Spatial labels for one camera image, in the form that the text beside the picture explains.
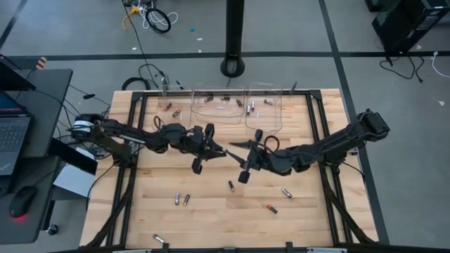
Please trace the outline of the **black panel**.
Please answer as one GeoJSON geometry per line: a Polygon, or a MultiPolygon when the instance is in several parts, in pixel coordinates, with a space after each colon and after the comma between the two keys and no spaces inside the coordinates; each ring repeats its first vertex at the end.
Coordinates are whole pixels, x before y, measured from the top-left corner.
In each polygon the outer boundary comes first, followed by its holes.
{"type": "Polygon", "coordinates": [[[96,173],[98,163],[95,159],[83,155],[56,138],[51,140],[48,154],[50,156],[58,156],[63,161],[81,169],[82,171],[90,174],[96,173]]]}

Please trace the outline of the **black screen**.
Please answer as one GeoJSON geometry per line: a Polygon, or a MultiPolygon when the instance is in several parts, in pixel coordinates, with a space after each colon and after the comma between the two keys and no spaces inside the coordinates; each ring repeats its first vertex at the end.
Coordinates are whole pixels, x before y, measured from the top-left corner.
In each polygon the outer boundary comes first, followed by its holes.
{"type": "Polygon", "coordinates": [[[1,91],[34,91],[36,86],[0,61],[1,91]]]}

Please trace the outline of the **black desk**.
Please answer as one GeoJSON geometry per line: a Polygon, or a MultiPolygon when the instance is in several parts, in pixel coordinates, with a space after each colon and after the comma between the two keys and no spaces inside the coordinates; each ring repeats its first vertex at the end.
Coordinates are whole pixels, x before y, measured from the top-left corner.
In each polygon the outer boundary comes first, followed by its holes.
{"type": "Polygon", "coordinates": [[[21,146],[15,170],[10,176],[0,176],[0,245],[33,243],[47,223],[53,191],[53,181],[62,159],[57,155],[55,127],[72,78],[72,70],[21,71],[36,86],[34,91],[8,94],[18,99],[32,119],[21,146]],[[26,186],[36,189],[28,211],[14,218],[9,207],[16,193],[26,186]]]}

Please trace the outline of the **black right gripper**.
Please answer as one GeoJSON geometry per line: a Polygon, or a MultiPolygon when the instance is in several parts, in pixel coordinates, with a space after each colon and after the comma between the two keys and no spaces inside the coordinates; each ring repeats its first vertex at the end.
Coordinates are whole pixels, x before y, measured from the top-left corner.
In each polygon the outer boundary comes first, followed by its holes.
{"type": "Polygon", "coordinates": [[[270,172],[275,172],[274,166],[272,165],[269,156],[270,149],[259,147],[259,143],[263,137],[263,131],[261,129],[257,129],[253,139],[245,142],[231,142],[230,145],[244,148],[250,150],[250,161],[244,160],[243,158],[227,151],[227,155],[232,157],[235,161],[237,161],[242,169],[238,181],[240,183],[247,183],[250,178],[250,168],[255,169],[257,171],[263,169],[270,172]]]}

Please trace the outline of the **black computer mouse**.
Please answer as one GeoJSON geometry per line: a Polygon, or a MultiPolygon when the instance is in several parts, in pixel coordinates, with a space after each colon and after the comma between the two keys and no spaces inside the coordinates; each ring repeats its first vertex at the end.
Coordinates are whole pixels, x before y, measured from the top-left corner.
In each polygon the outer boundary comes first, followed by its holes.
{"type": "Polygon", "coordinates": [[[9,206],[9,214],[12,218],[18,219],[28,212],[33,199],[38,192],[36,186],[24,186],[13,197],[9,206]]]}

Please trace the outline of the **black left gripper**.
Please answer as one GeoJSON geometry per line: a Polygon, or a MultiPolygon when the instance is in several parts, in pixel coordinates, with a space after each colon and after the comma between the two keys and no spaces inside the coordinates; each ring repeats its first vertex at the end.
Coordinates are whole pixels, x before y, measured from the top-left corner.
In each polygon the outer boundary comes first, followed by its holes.
{"type": "Polygon", "coordinates": [[[201,174],[203,160],[226,157],[226,149],[214,141],[214,133],[214,124],[207,124],[205,133],[201,126],[194,126],[184,136],[184,152],[196,156],[191,166],[194,174],[201,174]],[[221,153],[209,153],[209,149],[221,153]]]}

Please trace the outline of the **black laptop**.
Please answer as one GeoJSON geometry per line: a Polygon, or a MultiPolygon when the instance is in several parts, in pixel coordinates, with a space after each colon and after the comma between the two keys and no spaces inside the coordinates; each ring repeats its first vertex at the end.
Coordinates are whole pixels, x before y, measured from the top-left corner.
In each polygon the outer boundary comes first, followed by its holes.
{"type": "Polygon", "coordinates": [[[11,176],[23,148],[32,115],[0,91],[0,176],[11,176]]]}

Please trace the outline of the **black computer tower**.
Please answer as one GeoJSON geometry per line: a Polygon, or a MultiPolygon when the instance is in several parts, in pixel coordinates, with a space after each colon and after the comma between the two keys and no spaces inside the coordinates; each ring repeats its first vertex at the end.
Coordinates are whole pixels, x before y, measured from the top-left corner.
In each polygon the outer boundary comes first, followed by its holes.
{"type": "Polygon", "coordinates": [[[450,0],[391,0],[372,26],[386,53],[406,53],[447,13],[450,0]]]}

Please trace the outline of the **black column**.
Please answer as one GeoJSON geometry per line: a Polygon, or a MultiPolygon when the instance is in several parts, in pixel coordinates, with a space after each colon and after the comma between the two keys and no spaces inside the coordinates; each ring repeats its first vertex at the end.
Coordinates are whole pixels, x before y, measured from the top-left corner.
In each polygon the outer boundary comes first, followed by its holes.
{"type": "Polygon", "coordinates": [[[242,59],[242,38],[245,0],[226,0],[226,50],[220,65],[221,73],[230,78],[245,71],[242,59]]]}

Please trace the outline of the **clear plastic bin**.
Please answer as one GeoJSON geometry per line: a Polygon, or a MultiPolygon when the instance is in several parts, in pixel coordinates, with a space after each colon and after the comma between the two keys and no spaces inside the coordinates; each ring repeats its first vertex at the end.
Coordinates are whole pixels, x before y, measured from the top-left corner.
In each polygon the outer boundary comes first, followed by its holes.
{"type": "Polygon", "coordinates": [[[187,128],[191,123],[191,104],[192,93],[189,88],[180,84],[164,85],[158,91],[156,115],[165,124],[180,123],[187,128]],[[172,107],[165,111],[165,107],[169,103],[172,103],[172,107]],[[180,109],[181,112],[177,117],[173,117],[172,114],[177,109],[180,109]]]}
{"type": "Polygon", "coordinates": [[[201,122],[239,124],[245,114],[245,95],[243,87],[196,84],[192,88],[191,112],[201,122]],[[205,99],[210,96],[213,96],[214,100],[205,103],[205,99]],[[223,96],[230,96],[230,101],[222,101],[223,96]],[[241,108],[238,107],[236,99],[242,102],[241,108]]]}
{"type": "Polygon", "coordinates": [[[278,84],[253,82],[247,87],[245,95],[245,125],[249,129],[261,129],[264,133],[277,132],[282,129],[282,93],[278,84]],[[272,100],[274,105],[267,105],[264,100],[272,100]],[[255,102],[255,111],[246,116],[247,106],[255,102]]]}

